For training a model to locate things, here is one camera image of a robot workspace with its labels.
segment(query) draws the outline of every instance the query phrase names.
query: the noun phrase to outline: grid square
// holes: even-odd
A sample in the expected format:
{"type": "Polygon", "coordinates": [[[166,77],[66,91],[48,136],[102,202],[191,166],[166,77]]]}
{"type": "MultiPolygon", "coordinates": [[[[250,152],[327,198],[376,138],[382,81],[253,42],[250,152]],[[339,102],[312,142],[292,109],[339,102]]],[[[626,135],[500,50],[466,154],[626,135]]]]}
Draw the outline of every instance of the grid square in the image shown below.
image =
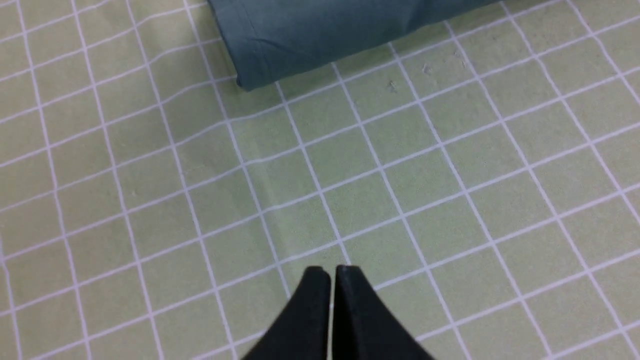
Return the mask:
{"type": "Polygon", "coordinates": [[[19,33],[22,33],[22,26],[16,3],[0,7],[0,37],[6,38],[19,33]]]}
{"type": "Polygon", "coordinates": [[[215,234],[204,242],[220,284],[273,264],[269,240],[259,218],[215,234]]]}
{"type": "Polygon", "coordinates": [[[615,191],[591,149],[583,149],[534,169],[559,213],[615,191]]]}
{"type": "Polygon", "coordinates": [[[284,109],[235,121],[231,126],[245,161],[267,158],[298,145],[284,109]]]}
{"type": "Polygon", "coordinates": [[[118,178],[124,203],[129,209],[182,189],[178,166],[171,150],[120,167],[118,178]]]}
{"type": "Polygon", "coordinates": [[[234,339],[245,338],[269,327],[287,303],[276,270],[224,288],[220,290],[220,298],[234,339]]]}
{"type": "Polygon", "coordinates": [[[426,274],[418,274],[378,290],[378,296],[413,336],[435,330],[449,321],[426,274]]]}
{"type": "Polygon", "coordinates": [[[559,102],[506,124],[529,163],[536,163],[584,143],[580,129],[559,102]]]}
{"type": "Polygon", "coordinates": [[[146,69],[97,87],[104,120],[110,121],[156,104],[156,96],[146,69]]]}
{"type": "Polygon", "coordinates": [[[323,188],[376,168],[359,128],[315,143],[307,148],[307,154],[323,188]]]}
{"type": "Polygon", "coordinates": [[[215,79],[235,76],[236,67],[231,60],[231,55],[223,41],[216,41],[211,44],[204,44],[202,49],[207,57],[209,68],[215,79]]]}
{"type": "Polygon", "coordinates": [[[183,194],[131,213],[129,218],[138,254],[143,258],[198,236],[183,194]]]}
{"type": "Polygon", "coordinates": [[[27,29],[46,24],[60,17],[65,17],[73,12],[71,3],[66,0],[22,0],[19,5],[22,8],[22,18],[27,29]]]}
{"type": "Polygon", "coordinates": [[[363,71],[390,63],[393,60],[394,54],[391,48],[389,45],[384,44],[347,56],[344,59],[336,61],[335,65],[343,78],[350,78],[363,71]]]}
{"type": "Polygon", "coordinates": [[[592,138],[640,122],[640,104],[620,80],[570,97],[567,103],[592,138]]]}
{"type": "Polygon", "coordinates": [[[502,242],[498,249],[523,293],[537,290],[582,270],[578,258],[556,223],[502,242]]]}
{"type": "Polygon", "coordinates": [[[164,104],[173,141],[180,142],[223,120],[211,85],[189,89],[164,104]]]}
{"type": "Polygon", "coordinates": [[[62,241],[6,261],[16,305],[73,285],[67,250],[62,241]]]}
{"type": "Polygon", "coordinates": [[[580,14],[593,30],[598,31],[640,15],[640,3],[635,0],[600,1],[573,0],[580,14]]]}
{"type": "Polygon", "coordinates": [[[208,41],[220,38],[220,31],[216,18],[208,6],[198,6],[191,8],[191,17],[195,23],[200,41],[208,41]]]}
{"type": "Polygon", "coordinates": [[[108,172],[58,192],[67,232],[122,211],[113,174],[108,172]]]}
{"type": "Polygon", "coordinates": [[[34,74],[42,102],[49,102],[91,85],[83,54],[67,56],[48,63],[35,69],[34,74]]]}
{"type": "Polygon", "coordinates": [[[520,174],[471,193],[478,213],[494,239],[551,216],[529,174],[520,174]]]}
{"type": "Polygon", "coordinates": [[[181,0],[131,1],[131,12],[136,22],[159,13],[170,12],[184,7],[181,0]]]}
{"type": "Polygon", "coordinates": [[[147,292],[154,310],[211,289],[199,243],[194,243],[142,264],[147,292]]]}
{"type": "Polygon", "coordinates": [[[637,279],[638,275],[640,275],[638,256],[608,266],[594,274],[623,325],[640,319],[637,306],[640,301],[640,289],[634,286],[634,279],[637,279]]]}
{"type": "Polygon", "coordinates": [[[460,191],[440,149],[388,168],[387,178],[405,212],[460,191]]]}
{"type": "Polygon", "coordinates": [[[262,209],[281,205],[316,191],[301,151],[247,167],[262,209]]]}
{"type": "Polygon", "coordinates": [[[458,140],[446,148],[467,187],[485,183],[524,166],[515,146],[500,126],[458,140]]]}
{"type": "Polygon", "coordinates": [[[219,126],[177,147],[187,185],[219,176],[240,165],[226,126],[219,126]]]}
{"type": "Polygon", "coordinates": [[[586,35],[571,6],[565,1],[517,17],[516,22],[536,53],[586,35]]]}
{"type": "Polygon", "coordinates": [[[342,236],[397,216],[382,177],[369,175],[325,193],[342,236]]]}
{"type": "Polygon", "coordinates": [[[73,17],[28,33],[29,50],[34,65],[82,48],[80,33],[73,17]]]}
{"type": "Polygon", "coordinates": [[[554,352],[616,328],[587,277],[546,291],[527,303],[554,352]]]}
{"type": "Polygon", "coordinates": [[[474,359],[545,357],[545,348],[521,304],[460,326],[460,334],[474,359]]]}
{"type": "Polygon", "coordinates": [[[479,83],[471,83],[424,102],[433,127],[445,141],[496,120],[479,83]]]}
{"type": "Polygon", "coordinates": [[[24,357],[52,351],[83,337],[73,291],[25,307],[15,315],[24,357]]]}
{"type": "Polygon", "coordinates": [[[401,37],[391,44],[399,56],[405,56],[451,38],[443,22],[429,24],[401,37]]]}
{"type": "Polygon", "coordinates": [[[5,255],[16,253],[60,235],[58,210],[48,195],[0,213],[5,255]]]}
{"type": "Polygon", "coordinates": [[[42,113],[51,143],[100,126],[98,104],[92,90],[44,106],[42,113]]]}
{"type": "Polygon", "coordinates": [[[467,199],[458,197],[407,219],[427,263],[436,263],[486,243],[467,199]]]}
{"type": "Polygon", "coordinates": [[[640,183],[640,129],[635,128],[596,145],[602,159],[623,188],[640,183]]]}
{"type": "Polygon", "coordinates": [[[0,168],[0,209],[53,189],[47,154],[31,156],[0,168]]]}
{"type": "Polygon", "coordinates": [[[454,319],[462,319],[513,299],[516,294],[492,249],[432,270],[454,319]]]}
{"type": "Polygon", "coordinates": [[[458,47],[448,43],[403,61],[415,91],[424,97],[473,78],[458,47]]]}
{"type": "Polygon", "coordinates": [[[487,91],[503,117],[556,97],[536,61],[510,67],[484,79],[487,91]]]}
{"type": "Polygon", "coordinates": [[[192,358],[227,344],[216,297],[194,300],[156,317],[164,356],[192,358]]]}
{"type": "Polygon", "coordinates": [[[589,266],[640,248],[640,225],[619,197],[573,214],[564,224],[589,266]]]}
{"type": "Polygon", "coordinates": [[[158,94],[163,100],[186,87],[209,81],[207,67],[198,47],[166,53],[151,63],[150,68],[158,94]]]}
{"type": "Polygon", "coordinates": [[[350,239],[344,246],[373,286],[422,267],[402,221],[350,239]]]}
{"type": "Polygon", "coordinates": [[[85,281],[134,261],[123,218],[69,236],[78,281],[85,281]]]}
{"type": "Polygon", "coordinates": [[[455,34],[460,35],[481,26],[491,24],[504,16],[505,13],[500,4],[490,4],[456,16],[449,20],[449,24],[455,34]]]}
{"type": "Polygon", "coordinates": [[[560,92],[567,94],[616,74],[596,40],[586,40],[542,57],[560,92]]]}
{"type": "Polygon", "coordinates": [[[257,212],[242,171],[190,191],[193,207],[204,234],[257,212]],[[211,204],[225,204],[224,207],[211,204]]]}
{"type": "Polygon", "coordinates": [[[13,321],[10,314],[0,316],[0,356],[3,359],[18,359],[13,321]]]}
{"type": "Polygon", "coordinates": [[[154,108],[107,127],[116,164],[169,146],[160,110],[154,108]]]}
{"type": "Polygon", "coordinates": [[[63,186],[111,166],[101,129],[51,149],[58,185],[63,186]]]}
{"type": "Polygon", "coordinates": [[[127,0],[107,1],[96,8],[83,10],[78,13],[78,21],[87,45],[111,38],[133,27],[127,0]]]}
{"type": "Polygon", "coordinates": [[[44,147],[40,114],[37,111],[0,122],[0,164],[44,147]]]}
{"type": "Polygon", "coordinates": [[[436,144],[418,106],[368,122],[364,128],[383,165],[436,144]]]}
{"type": "Polygon", "coordinates": [[[138,32],[149,59],[171,49],[196,43],[186,10],[153,17],[140,24],[138,32]]]}
{"type": "Polygon", "coordinates": [[[89,335],[147,313],[138,269],[130,268],[80,287],[89,335]]]}
{"type": "Polygon", "coordinates": [[[576,352],[572,352],[568,356],[564,356],[563,360],[582,360],[582,359],[635,359],[634,353],[627,345],[627,341],[622,335],[616,335],[612,338],[600,341],[586,348],[582,348],[576,352]]]}
{"type": "Polygon", "coordinates": [[[453,330],[430,336],[420,342],[422,347],[436,359],[464,359],[465,353],[453,330]]]}
{"type": "Polygon", "coordinates": [[[112,78],[145,64],[133,31],[89,48],[87,55],[96,81],[112,78]]]}
{"type": "Polygon", "coordinates": [[[154,359],[158,356],[151,322],[129,325],[89,342],[96,360],[154,359]]]}
{"type": "Polygon", "coordinates": [[[609,30],[599,37],[621,71],[640,66],[640,44],[634,41],[640,32],[640,20],[609,30]]]}
{"type": "Polygon", "coordinates": [[[323,246],[335,240],[320,197],[269,211],[264,215],[280,259],[323,246]]]}
{"type": "Polygon", "coordinates": [[[304,256],[282,264],[282,273],[284,274],[287,286],[293,292],[297,288],[305,269],[308,266],[320,266],[325,269],[331,277],[331,283],[335,282],[335,268],[345,263],[344,255],[338,245],[333,245],[326,249],[314,252],[311,255],[304,256]]]}
{"type": "Polygon", "coordinates": [[[36,106],[31,74],[14,76],[0,81],[0,119],[36,106]]]}
{"type": "Polygon", "coordinates": [[[246,92],[232,79],[222,81],[217,86],[230,119],[255,115],[282,103],[275,85],[246,92]]]}
{"type": "Polygon", "coordinates": [[[304,142],[356,123],[351,106],[340,86],[296,101],[289,105],[289,109],[304,142]]]}
{"type": "Polygon", "coordinates": [[[291,76],[280,80],[280,88],[286,99],[308,94],[313,90],[335,83],[338,80],[331,65],[325,65],[315,70],[291,76]]]}
{"type": "Polygon", "coordinates": [[[397,65],[349,81],[346,87],[362,120],[413,101],[411,89],[397,65]]]}
{"type": "Polygon", "coordinates": [[[473,33],[460,40],[478,74],[499,69],[530,56],[527,44],[509,21],[473,33]]]}
{"type": "Polygon", "coordinates": [[[0,42],[0,54],[5,54],[3,66],[0,69],[0,78],[29,68],[29,59],[27,58],[27,51],[22,37],[0,42]]]}

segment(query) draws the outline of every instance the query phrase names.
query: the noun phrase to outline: debris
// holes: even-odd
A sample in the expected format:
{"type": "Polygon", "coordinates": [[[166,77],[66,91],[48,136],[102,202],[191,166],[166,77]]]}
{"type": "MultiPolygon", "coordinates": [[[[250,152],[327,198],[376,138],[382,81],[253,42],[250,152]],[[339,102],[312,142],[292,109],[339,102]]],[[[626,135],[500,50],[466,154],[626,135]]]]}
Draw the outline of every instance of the debris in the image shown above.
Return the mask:
{"type": "Polygon", "coordinates": [[[398,90],[397,90],[397,87],[396,87],[396,83],[393,80],[389,81],[389,84],[387,84],[387,90],[389,90],[390,92],[392,92],[394,94],[398,93],[398,90]]]}

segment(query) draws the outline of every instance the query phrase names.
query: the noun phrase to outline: folded fabric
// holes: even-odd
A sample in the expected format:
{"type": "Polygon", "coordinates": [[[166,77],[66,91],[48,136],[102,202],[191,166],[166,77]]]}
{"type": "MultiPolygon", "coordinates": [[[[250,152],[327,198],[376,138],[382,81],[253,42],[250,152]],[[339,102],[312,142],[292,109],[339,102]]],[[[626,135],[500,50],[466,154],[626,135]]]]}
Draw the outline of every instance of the folded fabric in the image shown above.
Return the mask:
{"type": "Polygon", "coordinates": [[[496,0],[209,0],[249,91],[496,0]]]}

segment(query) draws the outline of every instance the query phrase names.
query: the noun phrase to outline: green cutting mat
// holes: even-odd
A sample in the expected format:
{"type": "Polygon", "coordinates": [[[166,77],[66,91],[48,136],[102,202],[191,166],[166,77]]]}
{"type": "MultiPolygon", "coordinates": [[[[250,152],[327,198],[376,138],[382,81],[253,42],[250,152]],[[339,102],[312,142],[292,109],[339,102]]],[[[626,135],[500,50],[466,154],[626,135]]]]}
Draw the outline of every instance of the green cutting mat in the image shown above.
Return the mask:
{"type": "Polygon", "coordinates": [[[439,359],[640,350],[640,1],[251,93],[202,0],[0,0],[0,358],[232,359],[360,265],[439,359]]]}

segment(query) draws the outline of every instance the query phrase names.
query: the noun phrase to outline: black object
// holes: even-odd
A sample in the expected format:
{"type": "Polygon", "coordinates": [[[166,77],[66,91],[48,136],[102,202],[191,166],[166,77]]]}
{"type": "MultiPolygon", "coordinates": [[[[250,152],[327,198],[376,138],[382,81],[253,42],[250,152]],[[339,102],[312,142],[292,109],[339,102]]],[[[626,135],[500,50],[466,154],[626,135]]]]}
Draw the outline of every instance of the black object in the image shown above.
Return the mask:
{"type": "Polygon", "coordinates": [[[245,90],[497,0],[209,0],[245,90]]]}
{"type": "MultiPolygon", "coordinates": [[[[310,266],[244,360],[325,360],[331,278],[310,266]]],[[[335,270],[333,360],[433,360],[385,307],[357,266],[335,270]]]]}

